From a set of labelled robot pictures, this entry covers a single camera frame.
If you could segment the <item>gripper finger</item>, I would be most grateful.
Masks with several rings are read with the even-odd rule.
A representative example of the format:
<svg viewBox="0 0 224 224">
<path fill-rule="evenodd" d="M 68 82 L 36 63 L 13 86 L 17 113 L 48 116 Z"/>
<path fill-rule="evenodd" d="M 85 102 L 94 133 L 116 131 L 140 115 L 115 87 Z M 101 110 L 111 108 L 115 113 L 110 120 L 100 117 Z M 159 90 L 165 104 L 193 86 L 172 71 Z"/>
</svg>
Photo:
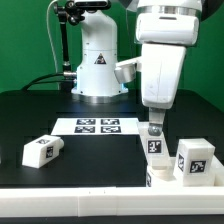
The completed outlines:
<svg viewBox="0 0 224 224">
<path fill-rule="evenodd" d="M 151 136 L 160 136 L 163 131 L 165 110 L 159 108 L 149 108 L 148 132 Z"/>
</svg>

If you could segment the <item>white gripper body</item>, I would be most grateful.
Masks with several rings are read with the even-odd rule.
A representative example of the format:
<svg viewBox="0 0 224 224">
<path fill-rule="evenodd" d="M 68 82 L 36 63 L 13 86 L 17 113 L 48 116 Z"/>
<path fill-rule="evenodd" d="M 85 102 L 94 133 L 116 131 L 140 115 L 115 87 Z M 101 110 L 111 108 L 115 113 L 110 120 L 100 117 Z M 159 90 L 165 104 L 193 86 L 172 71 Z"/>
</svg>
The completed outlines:
<svg viewBox="0 0 224 224">
<path fill-rule="evenodd" d="M 183 46 L 143 44 L 141 95 L 146 107 L 172 107 L 186 54 Z"/>
</svg>

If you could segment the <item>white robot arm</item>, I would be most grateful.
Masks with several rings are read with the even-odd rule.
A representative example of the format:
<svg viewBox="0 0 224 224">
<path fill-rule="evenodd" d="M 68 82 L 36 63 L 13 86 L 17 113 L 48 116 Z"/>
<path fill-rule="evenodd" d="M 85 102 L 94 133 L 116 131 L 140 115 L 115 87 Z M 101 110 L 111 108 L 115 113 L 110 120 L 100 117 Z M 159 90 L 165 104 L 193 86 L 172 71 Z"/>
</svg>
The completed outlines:
<svg viewBox="0 0 224 224">
<path fill-rule="evenodd" d="M 186 49 L 198 37 L 201 0 L 119 0 L 137 14 L 135 40 L 141 55 L 117 60 L 117 27 L 102 13 L 109 0 L 74 0 L 85 11 L 81 23 L 83 57 L 77 92 L 88 98 L 113 97 L 141 73 L 141 96 L 149 108 L 148 132 L 162 133 L 165 112 L 173 105 Z"/>
</svg>

